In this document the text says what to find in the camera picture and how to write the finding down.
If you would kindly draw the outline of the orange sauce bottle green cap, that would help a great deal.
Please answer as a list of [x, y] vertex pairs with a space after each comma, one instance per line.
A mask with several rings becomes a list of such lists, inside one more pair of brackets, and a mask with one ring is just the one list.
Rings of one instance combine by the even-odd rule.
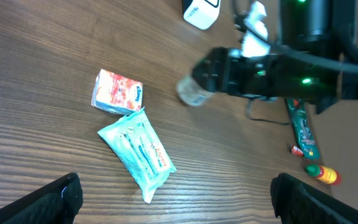
[[338, 171], [330, 167], [310, 164], [305, 166], [305, 172], [325, 184], [337, 185], [341, 183], [341, 176]]

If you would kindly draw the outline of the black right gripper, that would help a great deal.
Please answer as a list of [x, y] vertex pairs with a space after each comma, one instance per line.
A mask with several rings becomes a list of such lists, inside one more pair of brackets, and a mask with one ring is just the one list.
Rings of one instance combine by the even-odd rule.
[[243, 57], [235, 48], [214, 47], [191, 71], [191, 80], [203, 91], [215, 94], [275, 101], [278, 98], [273, 57]]

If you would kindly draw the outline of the green lid white jar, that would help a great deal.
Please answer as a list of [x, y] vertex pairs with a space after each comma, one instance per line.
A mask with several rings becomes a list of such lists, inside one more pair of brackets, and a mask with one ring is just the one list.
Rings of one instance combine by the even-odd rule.
[[203, 89], [191, 75], [185, 75], [176, 85], [179, 98], [188, 106], [202, 106], [214, 96]]

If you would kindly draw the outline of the orange Kleenex tissue pack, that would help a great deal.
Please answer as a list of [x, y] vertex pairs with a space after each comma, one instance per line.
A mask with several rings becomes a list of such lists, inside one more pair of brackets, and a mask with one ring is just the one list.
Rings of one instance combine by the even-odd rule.
[[95, 80], [91, 105], [121, 115], [140, 111], [143, 83], [101, 69]]

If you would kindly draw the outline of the mint toilet tissue packet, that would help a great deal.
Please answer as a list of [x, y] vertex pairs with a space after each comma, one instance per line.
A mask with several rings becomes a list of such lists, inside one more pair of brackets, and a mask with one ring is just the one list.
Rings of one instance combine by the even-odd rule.
[[150, 203], [157, 188], [177, 171], [144, 109], [125, 115], [98, 131], [99, 136], [124, 164]]

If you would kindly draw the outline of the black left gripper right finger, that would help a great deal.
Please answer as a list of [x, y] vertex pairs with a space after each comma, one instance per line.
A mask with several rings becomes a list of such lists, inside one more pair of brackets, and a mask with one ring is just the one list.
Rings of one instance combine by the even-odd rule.
[[272, 179], [270, 195], [282, 223], [358, 223], [358, 210], [287, 173]]

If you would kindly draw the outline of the green 3M gloves packet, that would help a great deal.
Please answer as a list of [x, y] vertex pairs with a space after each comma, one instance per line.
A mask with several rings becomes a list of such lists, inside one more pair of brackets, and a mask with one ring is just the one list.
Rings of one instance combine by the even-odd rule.
[[295, 134], [296, 145], [304, 152], [304, 158], [316, 160], [320, 153], [316, 145], [311, 128], [308, 125], [304, 103], [297, 99], [287, 99], [287, 108], [290, 115], [291, 125]]

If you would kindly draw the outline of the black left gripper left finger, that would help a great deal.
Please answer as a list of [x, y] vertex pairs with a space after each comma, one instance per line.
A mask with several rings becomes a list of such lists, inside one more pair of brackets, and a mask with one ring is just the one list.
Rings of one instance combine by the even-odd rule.
[[0, 223], [73, 223], [82, 204], [80, 178], [72, 172], [0, 208]]

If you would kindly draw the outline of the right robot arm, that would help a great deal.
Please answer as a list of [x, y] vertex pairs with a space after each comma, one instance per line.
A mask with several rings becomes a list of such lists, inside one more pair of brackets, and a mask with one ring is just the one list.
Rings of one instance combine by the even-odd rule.
[[318, 113], [339, 100], [358, 100], [354, 1], [280, 1], [275, 41], [264, 33], [265, 9], [232, 4], [244, 34], [241, 49], [215, 47], [190, 73], [208, 93], [270, 101], [298, 98]]

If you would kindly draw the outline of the red coffee sachet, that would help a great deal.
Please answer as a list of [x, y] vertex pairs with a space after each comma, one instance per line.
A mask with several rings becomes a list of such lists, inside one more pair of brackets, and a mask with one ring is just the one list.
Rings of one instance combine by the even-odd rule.
[[301, 148], [299, 148], [298, 146], [296, 145], [291, 145], [290, 146], [290, 152], [296, 156], [300, 156], [300, 157], [303, 157], [305, 154], [304, 152], [302, 151]]

